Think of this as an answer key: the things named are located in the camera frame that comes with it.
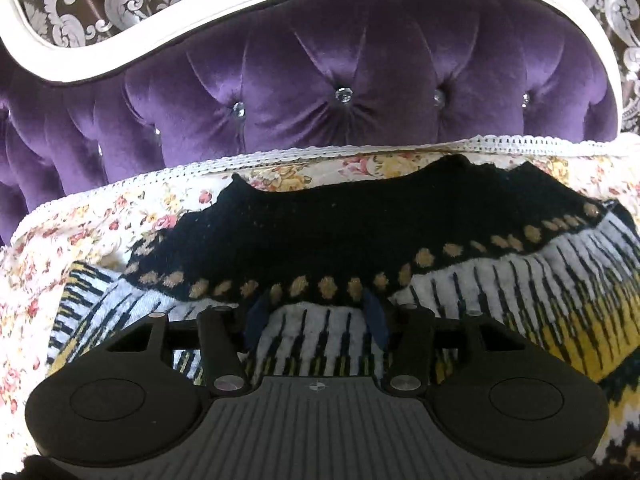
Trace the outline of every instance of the circular logo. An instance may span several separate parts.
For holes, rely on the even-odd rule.
[[[325,388],[326,388],[326,384],[321,383],[320,381],[313,381],[309,385],[309,389],[312,390],[313,392],[321,392]]]

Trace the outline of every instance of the white lace trim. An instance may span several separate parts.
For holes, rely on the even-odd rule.
[[[367,155],[389,152],[447,152],[447,153],[485,153],[490,155],[539,155],[539,156],[630,156],[640,153],[640,136],[622,133],[613,142],[594,142],[586,140],[574,144],[568,140],[553,137],[533,136],[477,136],[469,140],[459,140],[443,144],[424,144],[420,146],[329,146],[327,148],[290,148],[247,155],[226,156],[217,160],[194,162],[186,166],[176,166],[165,170],[141,174],[121,180],[107,186],[82,193],[65,196],[38,206],[22,219],[11,237],[11,244],[30,229],[49,219],[54,211],[71,209],[80,203],[85,204],[92,197],[104,198],[110,192],[118,193],[124,189],[150,186],[158,182],[167,182],[174,178],[192,178],[207,173],[272,166],[284,162],[302,162],[315,158],[338,158],[344,156]]]

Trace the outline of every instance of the silver screw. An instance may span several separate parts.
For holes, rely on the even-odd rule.
[[[223,375],[213,381],[213,385],[222,392],[234,392],[244,386],[244,379],[237,375]]]
[[[417,390],[420,388],[422,384],[420,379],[414,377],[412,375],[396,375],[393,379],[391,379],[391,387],[395,390],[399,390],[401,392],[410,392],[412,390]]]

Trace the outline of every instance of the knitted garment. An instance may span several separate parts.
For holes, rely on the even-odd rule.
[[[74,265],[51,370],[150,312],[194,319],[269,290],[268,325],[243,357],[254,383],[379,378],[398,335],[381,349],[367,328],[359,299],[376,288],[437,316],[489,314],[586,373],[610,402],[596,459],[638,466],[638,234],[621,206],[585,199],[533,166],[503,171],[451,156],[407,177],[281,194],[235,178],[215,205],[133,251],[119,277]],[[197,351],[177,351],[174,367],[202,380]],[[455,352],[441,351],[437,379],[455,367]]]

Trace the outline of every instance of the black fabric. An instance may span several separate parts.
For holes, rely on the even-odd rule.
[[[416,261],[426,248],[433,255],[429,270],[470,257],[500,257],[516,251],[492,243],[493,236],[512,235],[522,252],[535,250],[558,233],[542,230],[542,240],[528,241],[523,228],[565,215],[586,219],[586,203],[602,206],[563,186],[533,165],[513,170],[476,166],[462,155],[451,155],[407,176],[360,181],[286,193],[254,189],[240,176],[217,202],[201,212],[185,214],[174,229],[155,241],[134,247],[127,279],[187,300],[190,287],[205,278],[212,297],[237,301],[243,284],[253,280],[262,289],[288,284],[304,276],[309,286],[298,299],[321,304],[354,304],[348,283],[358,278],[372,286],[380,273],[388,280],[380,289],[391,294],[406,283],[403,266],[425,272]],[[475,241],[486,254],[470,248]],[[136,250],[148,246],[149,254]],[[459,255],[446,247],[463,248]],[[180,283],[164,286],[143,276],[181,272]],[[319,283],[331,278],[337,287],[330,298]],[[215,288],[226,280],[223,293]]]

